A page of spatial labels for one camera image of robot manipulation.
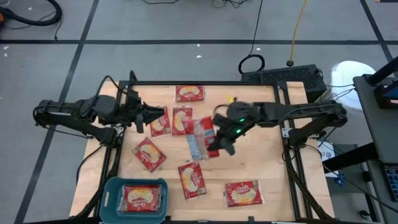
wooden table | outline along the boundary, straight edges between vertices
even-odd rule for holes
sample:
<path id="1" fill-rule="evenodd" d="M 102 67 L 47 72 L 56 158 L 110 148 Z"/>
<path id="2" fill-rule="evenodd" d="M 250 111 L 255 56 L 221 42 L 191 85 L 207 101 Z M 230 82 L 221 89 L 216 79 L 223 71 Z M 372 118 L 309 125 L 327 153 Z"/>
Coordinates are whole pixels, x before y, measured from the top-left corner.
<path id="1" fill-rule="evenodd" d="M 292 104 L 307 102 L 302 83 L 288 83 L 288 88 Z M 138 85 L 134 89 L 149 105 L 167 106 L 170 119 L 172 108 L 177 105 L 192 106 L 194 118 L 209 116 L 216 105 L 228 103 L 228 96 L 238 96 L 239 101 L 246 102 L 275 101 L 272 86 L 209 85 L 205 86 L 204 101 L 188 103 L 174 102 L 174 86 Z M 101 94 L 115 96 L 116 89 L 111 83 L 105 83 Z M 309 121 L 310 118 L 298 119 L 295 120 L 295 125 L 299 128 Z M 194 200 L 185 200 L 177 170 L 178 166 L 192 159 L 185 136 L 164 136 L 151 139 L 167 156 L 167 161 L 162 169 L 153 174 L 131 152 L 131 149 L 145 137 L 150 138 L 149 126 L 144 128 L 144 134 L 138 134 L 134 125 L 126 131 L 119 176 L 122 178 L 164 178 L 169 185 L 168 215 L 171 215 L 172 220 L 247 221 L 248 216 L 253 216 L 255 221 L 294 220 L 287 170 L 281 158 L 283 147 L 278 126 L 274 128 L 254 127 L 249 130 L 246 136 L 238 138 L 234 144 L 236 149 L 234 156 L 229 156 L 225 150 L 220 150 L 220 157 L 201 161 L 200 166 L 208 193 L 205 197 Z M 308 140 L 307 144 L 317 147 L 315 140 Z M 89 140 L 85 156 L 97 147 L 98 141 Z M 81 168 L 70 215 L 81 211 L 98 188 L 104 152 L 104 149 L 97 152 Z M 301 153 L 309 191 L 324 210 L 334 216 L 319 154 L 309 147 L 302 149 Z M 226 208 L 223 199 L 224 185 L 245 180 L 261 182 L 265 203 Z M 302 195 L 298 188 L 297 192 L 300 213 L 302 217 L 305 217 Z"/>

blue container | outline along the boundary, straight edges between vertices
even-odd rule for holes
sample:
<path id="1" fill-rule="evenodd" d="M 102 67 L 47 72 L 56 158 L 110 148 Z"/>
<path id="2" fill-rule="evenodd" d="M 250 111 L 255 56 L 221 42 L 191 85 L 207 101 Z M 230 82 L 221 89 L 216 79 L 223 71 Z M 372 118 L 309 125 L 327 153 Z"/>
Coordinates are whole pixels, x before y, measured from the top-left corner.
<path id="1" fill-rule="evenodd" d="M 118 210 L 120 200 L 123 197 L 123 185 L 160 184 L 162 186 L 162 198 L 158 212 L 129 212 Z M 102 196 L 99 216 L 106 224 L 159 224 L 166 218 L 167 204 L 169 202 L 169 188 L 164 179 L 122 179 L 111 178 L 105 185 Z"/>

black metal frame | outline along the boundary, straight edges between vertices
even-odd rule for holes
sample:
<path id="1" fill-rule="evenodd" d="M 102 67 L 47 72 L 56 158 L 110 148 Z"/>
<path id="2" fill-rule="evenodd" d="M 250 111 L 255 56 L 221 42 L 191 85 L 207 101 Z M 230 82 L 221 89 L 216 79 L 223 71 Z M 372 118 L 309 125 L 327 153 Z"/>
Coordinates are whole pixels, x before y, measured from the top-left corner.
<path id="1" fill-rule="evenodd" d="M 126 86 L 129 83 L 130 83 L 129 81 L 120 81 L 120 86 Z M 134 86 L 134 85 L 253 85 L 253 86 L 260 85 L 260 86 L 272 86 L 274 89 L 275 102 L 280 103 L 279 88 L 281 88 L 283 90 L 285 103 L 290 104 L 289 92 L 287 91 L 286 82 L 253 83 L 253 82 L 239 82 L 239 81 L 236 81 L 236 82 L 225 82 L 225 81 L 210 81 L 210 82 L 208 82 L 208 81 L 204 81 L 204 82 L 196 82 L 196 81 L 183 81 L 183 82 L 179 82 L 179 81 L 154 81 L 154 82 L 153 81 L 134 81 L 134 83 L 131 86 Z M 291 128 L 294 128 L 294 122 L 292 120 L 289 120 L 289 125 Z M 282 124 L 280 126 L 281 137 L 282 137 L 282 128 L 284 128 L 284 124 Z M 109 163 L 110 163 L 110 155 L 111 155 L 112 149 L 110 149 L 110 148 L 106 149 L 99 186 L 103 186 L 105 184 L 105 182 L 108 181 L 109 176 L 113 177 L 118 174 L 120 152 L 121 152 L 121 148 L 123 146 L 123 140 L 124 140 L 124 135 L 122 135 L 120 138 L 121 144 L 116 149 L 115 160 L 112 165 L 111 171 L 109 171 L 109 173 L 108 173 L 108 167 L 109 167 Z M 283 143 L 283 147 L 284 147 L 284 152 L 289 152 L 290 151 L 289 142 L 286 141 L 286 139 L 284 139 L 282 137 L 282 143 Z M 305 174 L 303 171 L 303 164 L 302 164 L 302 158 L 300 155 L 300 151 L 296 150 L 295 153 L 296 153 L 296 162 L 297 162 L 297 170 L 299 172 L 299 177 L 300 177 L 300 180 L 304 183 L 304 186 L 306 186 Z M 286 161 L 291 161 L 291 157 L 290 157 L 289 153 L 285 153 L 285 159 L 286 159 Z M 286 168 L 289 169 L 289 166 L 291 166 L 291 163 L 286 162 L 285 164 L 286 164 Z M 312 208 L 311 208 L 308 200 L 305 197 L 303 197 L 303 200 L 305 203 L 305 212 L 306 212 L 307 218 L 302 218 L 300 216 L 300 206 L 299 206 L 298 198 L 297 198 L 296 183 L 294 182 L 294 180 L 291 176 L 289 176 L 289 187 L 290 187 L 290 194 L 292 197 L 292 206 L 293 206 L 294 217 L 295 217 L 296 222 L 306 221 L 308 223 L 309 222 L 310 223 L 335 223 L 334 221 L 336 221 L 336 220 L 313 219 Z M 99 206 L 98 205 L 100 205 L 100 203 L 101 203 L 101 199 L 99 199 L 99 202 L 97 203 L 97 206 L 95 207 L 95 212 L 94 212 L 93 218 L 77 218 L 76 217 L 74 219 L 69 219 L 69 220 L 54 220 L 54 221 L 49 221 L 49 222 L 38 222 L 38 223 L 95 223 L 98 221 L 98 218 L 99 218 L 99 209 L 98 209 Z M 172 221 L 171 217 L 166 217 L 166 220 L 163 223 L 164 224 L 172 224 L 172 223 L 173 224 L 174 223 L 189 224 L 189 223 L 195 223 L 195 221 Z M 239 221 L 239 222 L 208 221 L 207 223 L 208 224 L 224 224 L 224 223 L 229 223 L 229 224 L 243 224 L 243 223 L 245 223 L 245 224 L 247 224 L 247 223 L 249 223 L 249 224 L 269 224 L 272 222 L 256 222 L 254 220 L 254 217 L 248 217 L 247 221 Z"/>

